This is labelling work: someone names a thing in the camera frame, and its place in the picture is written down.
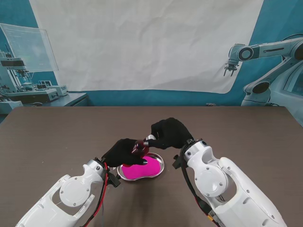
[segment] table surface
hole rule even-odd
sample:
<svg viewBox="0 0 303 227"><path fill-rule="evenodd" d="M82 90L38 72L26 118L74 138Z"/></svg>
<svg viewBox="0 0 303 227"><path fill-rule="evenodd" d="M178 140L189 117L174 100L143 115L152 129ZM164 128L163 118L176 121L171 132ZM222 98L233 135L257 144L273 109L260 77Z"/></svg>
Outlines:
<svg viewBox="0 0 303 227"><path fill-rule="evenodd" d="M87 93L69 93L49 103L44 103L43 106L73 106L79 100L85 98Z"/></svg>
<svg viewBox="0 0 303 227"><path fill-rule="evenodd" d="M283 107L215 106L16 108L0 125L1 226L14 226L61 176L82 175L82 165L101 157L118 139L143 139L152 123L168 117L182 121L196 139L202 137L216 157L233 160L273 201L288 226L302 226L302 127ZM110 186L105 226L213 227L181 170L172 167L179 150L151 152L165 160L164 172ZM100 224L98 214L90 226Z"/></svg>

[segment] background poster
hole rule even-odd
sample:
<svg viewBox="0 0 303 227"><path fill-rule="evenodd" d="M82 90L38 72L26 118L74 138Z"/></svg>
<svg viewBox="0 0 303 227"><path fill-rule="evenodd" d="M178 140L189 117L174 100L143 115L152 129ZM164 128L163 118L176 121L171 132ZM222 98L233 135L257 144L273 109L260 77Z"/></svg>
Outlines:
<svg viewBox="0 0 303 227"><path fill-rule="evenodd" d="M263 0L30 0L58 79L70 90L227 93L235 42L248 44Z"/></svg>

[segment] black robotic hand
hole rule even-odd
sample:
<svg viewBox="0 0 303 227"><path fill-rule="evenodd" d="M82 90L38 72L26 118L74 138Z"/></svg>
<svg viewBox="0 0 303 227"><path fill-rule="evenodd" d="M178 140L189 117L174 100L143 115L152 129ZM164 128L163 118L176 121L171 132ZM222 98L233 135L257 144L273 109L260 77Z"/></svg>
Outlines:
<svg viewBox="0 0 303 227"><path fill-rule="evenodd" d="M127 165L146 165L147 161L137 155L132 154L136 140L121 139L105 154L102 159L110 167Z"/></svg>
<svg viewBox="0 0 303 227"><path fill-rule="evenodd" d="M147 140L148 146L160 149L182 148L188 139L193 139L184 124L172 117L153 124L151 133L156 140Z"/></svg>

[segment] white robotic arm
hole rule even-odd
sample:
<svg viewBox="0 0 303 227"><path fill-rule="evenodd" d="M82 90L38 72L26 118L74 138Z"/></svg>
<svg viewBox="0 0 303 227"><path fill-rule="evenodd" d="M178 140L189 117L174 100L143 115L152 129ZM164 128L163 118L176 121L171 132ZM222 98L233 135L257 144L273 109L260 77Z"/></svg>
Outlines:
<svg viewBox="0 0 303 227"><path fill-rule="evenodd" d="M183 159L195 172L195 183L212 208L221 227L286 227L270 199L228 158L216 159L204 141L191 141ZM236 194L225 201L222 194L231 181Z"/></svg>
<svg viewBox="0 0 303 227"><path fill-rule="evenodd" d="M245 46L235 44L230 52L227 61L226 71L237 70L240 61L248 61L256 58L266 58L271 56L283 57L283 61L266 73L258 80L244 87L246 96L242 105L265 105L270 98L269 86L283 72L293 67L303 60L303 38L294 38L276 43L258 44Z"/></svg>
<svg viewBox="0 0 303 227"><path fill-rule="evenodd" d="M95 196L90 193L92 183L102 183L106 174L97 159L83 165L82 176L65 175L23 216L16 227L73 227L87 211ZM67 214L53 202L59 191L61 201L68 207L80 207L75 215Z"/></svg>

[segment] machine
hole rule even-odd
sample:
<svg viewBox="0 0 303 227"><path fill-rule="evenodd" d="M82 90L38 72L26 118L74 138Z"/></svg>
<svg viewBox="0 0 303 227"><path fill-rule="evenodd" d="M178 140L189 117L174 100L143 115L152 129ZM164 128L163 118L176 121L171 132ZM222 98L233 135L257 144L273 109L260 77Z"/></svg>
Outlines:
<svg viewBox="0 0 303 227"><path fill-rule="evenodd" d="M268 105L272 103L270 86L282 74L290 75L298 67L302 66L303 60L303 37L302 35L291 35L280 42L246 46L235 44L227 61L226 71L237 70L240 61L249 61L257 58L282 56L282 62L266 73L258 80L246 85L246 93L242 105Z"/></svg>
<svg viewBox="0 0 303 227"><path fill-rule="evenodd" d="M68 95L68 90L67 90L67 87L65 85L63 86L48 86L49 89L56 89L57 92L58 92L58 95L61 97L61 96L66 96Z"/></svg>
<svg viewBox="0 0 303 227"><path fill-rule="evenodd" d="M38 87L26 69L21 58L14 58L9 52L0 51L0 92L12 101L24 104L47 103L59 97L57 89Z"/></svg>
<svg viewBox="0 0 303 227"><path fill-rule="evenodd" d="M175 168L182 168L185 180L200 209L219 227L286 227L280 213L269 198L228 158L216 159L213 151L203 140L188 140L180 156L176 156ZM208 203L197 196L188 178L186 167L193 168L195 184ZM82 226L86 227L99 211L107 183L117 187L119 180L109 172L104 160L95 158L84 167L84 175L63 176L26 213L17 227L73 227L91 205L94 195L90 193L93 182L103 183L102 192L94 213ZM222 194L231 182L237 186L236 194L225 201ZM54 202L59 193L67 207L79 207L75 215L69 215Z"/></svg>
<svg viewBox="0 0 303 227"><path fill-rule="evenodd" d="M0 93L0 114L9 114L15 107L23 106L20 101L11 101Z"/></svg>

